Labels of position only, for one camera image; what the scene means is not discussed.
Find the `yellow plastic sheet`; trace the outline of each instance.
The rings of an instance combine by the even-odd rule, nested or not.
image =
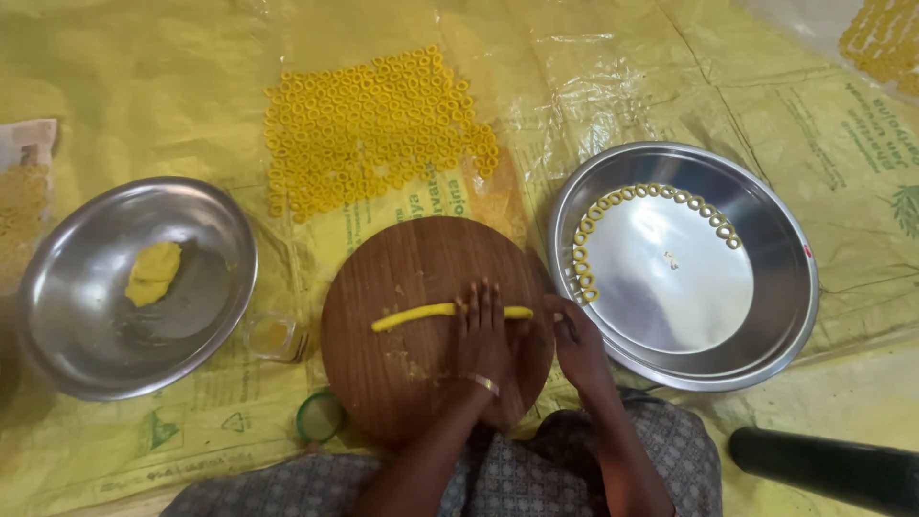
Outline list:
[[[654,392],[702,415],[722,447],[756,423],[919,449],[910,368],[919,361],[919,111],[727,0],[16,0],[0,11],[0,33],[0,122],[61,124],[53,218],[131,179],[206,179],[255,229],[248,314],[285,312],[309,332],[301,364],[255,360],[236,332],[187,378],[104,404],[43,387],[6,346],[8,329],[0,333],[3,514],[54,514],[297,454],[293,414],[327,385],[322,302],[350,251],[390,224],[443,213],[541,254],[564,178],[609,146],[644,139],[708,148],[765,180],[808,235],[823,290],[814,335],[784,373],[730,394]],[[304,225],[267,218],[261,88],[282,66],[322,70],[432,42],[471,80],[479,117],[498,134],[494,177],[448,171]],[[518,432],[576,405],[555,366]],[[346,433],[330,450],[367,443]],[[722,461],[727,515],[865,514],[743,475],[723,450]]]

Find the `yellow dough rope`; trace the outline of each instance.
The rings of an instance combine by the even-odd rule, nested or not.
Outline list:
[[[428,316],[453,316],[455,314],[457,314],[455,304],[422,305],[414,309],[380,318],[370,324],[370,328],[372,328],[374,332],[381,332],[382,330],[388,330],[406,321],[412,321],[413,319]],[[505,307],[505,317],[508,319],[532,319],[533,311],[526,307],[509,306]]]

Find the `wooden cutting board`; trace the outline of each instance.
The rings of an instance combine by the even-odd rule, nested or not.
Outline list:
[[[364,431],[389,445],[427,428],[455,379],[456,332],[449,316],[431,316],[374,332],[388,314],[452,302],[472,282],[501,285],[505,305],[533,309],[516,357],[516,382],[503,389],[482,420],[514,427],[546,383],[554,353],[542,310],[544,277],[510,240],[459,217],[425,217],[374,235],[345,262],[325,298],[323,363],[329,383]],[[519,322],[508,320],[509,333]]]

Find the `dough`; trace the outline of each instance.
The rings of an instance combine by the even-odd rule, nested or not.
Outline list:
[[[171,241],[158,242],[139,251],[130,268],[124,295],[137,307],[162,298],[176,276],[181,252],[178,244]]]

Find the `plastic bag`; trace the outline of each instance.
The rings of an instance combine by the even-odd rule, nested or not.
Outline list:
[[[919,104],[915,0],[738,0],[814,50]]]

